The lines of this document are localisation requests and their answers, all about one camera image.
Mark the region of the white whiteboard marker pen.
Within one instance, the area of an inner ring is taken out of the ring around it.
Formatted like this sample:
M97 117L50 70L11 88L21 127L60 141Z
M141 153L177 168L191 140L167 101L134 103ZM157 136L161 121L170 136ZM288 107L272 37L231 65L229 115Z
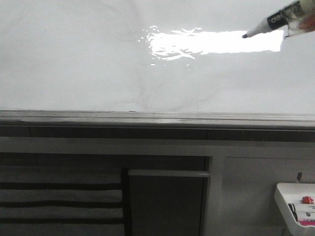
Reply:
M250 38L261 33L269 33L288 26L287 37L315 30L315 2L295 0L276 13L263 19L258 26L247 31L242 37Z

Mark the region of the dark grey cabinet panel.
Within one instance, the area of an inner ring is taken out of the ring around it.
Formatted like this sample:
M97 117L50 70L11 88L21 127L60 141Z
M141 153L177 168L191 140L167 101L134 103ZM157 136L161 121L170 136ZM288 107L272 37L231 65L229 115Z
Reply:
M129 170L135 236L200 236L209 173Z

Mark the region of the grey slatted shelf unit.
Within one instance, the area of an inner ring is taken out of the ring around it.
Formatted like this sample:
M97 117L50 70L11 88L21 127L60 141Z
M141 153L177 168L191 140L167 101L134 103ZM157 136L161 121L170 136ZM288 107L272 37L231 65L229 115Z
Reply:
M3 236L123 236L124 178L119 168L4 166Z

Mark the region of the black capped marker in tray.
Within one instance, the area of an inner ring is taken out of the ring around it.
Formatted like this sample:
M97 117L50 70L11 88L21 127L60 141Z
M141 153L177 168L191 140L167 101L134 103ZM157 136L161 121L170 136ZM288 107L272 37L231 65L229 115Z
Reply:
M295 204L288 204L288 207L290 208L290 210L292 212L292 215L295 218L295 220L298 221L298 216L297 216L297 213L296 213Z

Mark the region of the white plastic storage tray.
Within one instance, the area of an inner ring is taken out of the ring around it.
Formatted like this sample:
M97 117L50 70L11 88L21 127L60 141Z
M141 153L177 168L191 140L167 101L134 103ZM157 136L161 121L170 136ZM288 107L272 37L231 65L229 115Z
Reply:
M310 183L278 183L274 199L286 223L286 236L313 236L315 226L301 226L299 221L315 220L315 204L302 203L303 196L315 197L315 185ZM298 221L292 215L288 204L295 204Z

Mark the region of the pink eraser in tray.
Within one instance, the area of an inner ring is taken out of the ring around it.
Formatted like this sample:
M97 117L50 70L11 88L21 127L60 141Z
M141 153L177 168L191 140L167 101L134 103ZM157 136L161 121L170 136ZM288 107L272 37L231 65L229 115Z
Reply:
M301 226L315 226L315 221L299 221Z

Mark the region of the white whiteboard with grey frame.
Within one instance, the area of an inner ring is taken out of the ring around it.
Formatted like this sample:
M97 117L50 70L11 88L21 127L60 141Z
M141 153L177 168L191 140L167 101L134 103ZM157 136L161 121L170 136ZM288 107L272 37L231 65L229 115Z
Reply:
M243 39L285 0L3 0L0 121L315 127L315 35Z

